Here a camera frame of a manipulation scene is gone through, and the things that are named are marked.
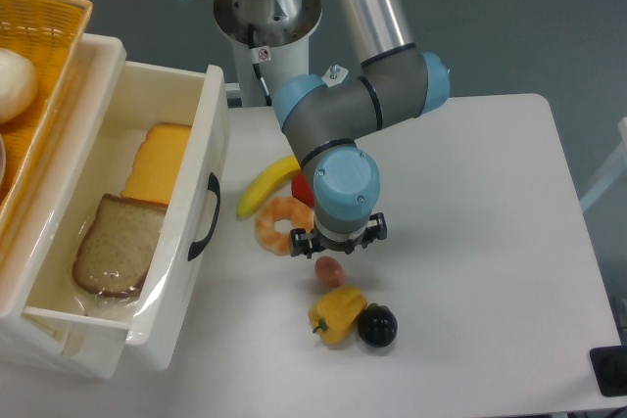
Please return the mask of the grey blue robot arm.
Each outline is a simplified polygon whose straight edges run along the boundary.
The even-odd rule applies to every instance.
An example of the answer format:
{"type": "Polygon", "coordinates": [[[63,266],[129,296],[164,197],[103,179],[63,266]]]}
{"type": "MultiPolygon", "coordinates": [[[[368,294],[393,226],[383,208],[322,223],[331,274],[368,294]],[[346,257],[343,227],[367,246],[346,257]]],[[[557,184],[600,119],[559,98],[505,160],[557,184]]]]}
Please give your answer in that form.
{"type": "Polygon", "coordinates": [[[399,0],[340,0],[361,73],[310,71],[321,0],[214,0],[230,42],[241,101],[276,115],[313,192],[313,221],[296,223],[290,255],[350,253],[387,235],[374,211],[380,177],[361,137],[441,107],[450,96],[440,58],[418,51],[399,0]]]}

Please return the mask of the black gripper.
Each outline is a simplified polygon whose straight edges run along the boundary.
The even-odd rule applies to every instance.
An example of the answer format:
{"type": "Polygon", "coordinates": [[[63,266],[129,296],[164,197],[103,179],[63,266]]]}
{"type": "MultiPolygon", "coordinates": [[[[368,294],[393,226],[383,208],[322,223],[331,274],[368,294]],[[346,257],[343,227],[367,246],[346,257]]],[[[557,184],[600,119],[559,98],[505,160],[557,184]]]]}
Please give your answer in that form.
{"type": "Polygon", "coordinates": [[[366,249],[370,244],[386,240],[387,237],[388,227],[383,212],[373,213],[366,226],[350,233],[333,232],[316,221],[312,231],[304,228],[295,228],[290,231],[289,255],[292,257],[304,255],[306,258],[311,258],[314,254],[321,252],[321,247],[349,255],[358,245],[366,249]]]}

